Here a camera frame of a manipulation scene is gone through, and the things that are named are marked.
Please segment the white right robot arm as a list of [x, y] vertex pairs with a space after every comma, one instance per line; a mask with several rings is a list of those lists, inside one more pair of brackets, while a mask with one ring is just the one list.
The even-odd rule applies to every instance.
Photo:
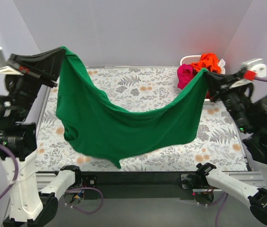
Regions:
[[246, 69], [231, 75], [205, 71], [204, 76], [211, 101], [221, 100], [238, 129], [249, 135], [243, 144], [258, 164], [264, 187], [243, 183], [210, 163], [197, 165], [196, 182], [202, 188], [213, 186], [236, 198], [267, 225], [267, 95], [252, 102], [255, 75]]

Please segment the green t-shirt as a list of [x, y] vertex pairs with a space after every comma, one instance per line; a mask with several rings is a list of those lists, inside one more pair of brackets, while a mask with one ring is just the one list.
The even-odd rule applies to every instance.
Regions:
[[64, 139], [76, 152], [109, 160], [120, 168], [122, 159], [196, 138], [207, 93], [206, 69], [163, 108], [130, 112], [113, 104], [93, 84], [76, 54], [62, 49], [56, 117], [63, 124]]

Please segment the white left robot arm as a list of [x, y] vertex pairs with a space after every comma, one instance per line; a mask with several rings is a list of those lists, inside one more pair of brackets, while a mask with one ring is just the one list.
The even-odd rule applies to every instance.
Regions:
[[64, 56], [59, 47], [30, 56], [12, 54], [7, 60], [17, 75], [6, 73], [8, 95], [0, 96], [0, 158], [12, 183], [6, 227], [45, 226], [55, 217], [63, 194], [82, 186], [79, 167], [63, 166], [47, 186], [38, 189], [36, 124], [26, 123], [40, 88], [57, 86]]

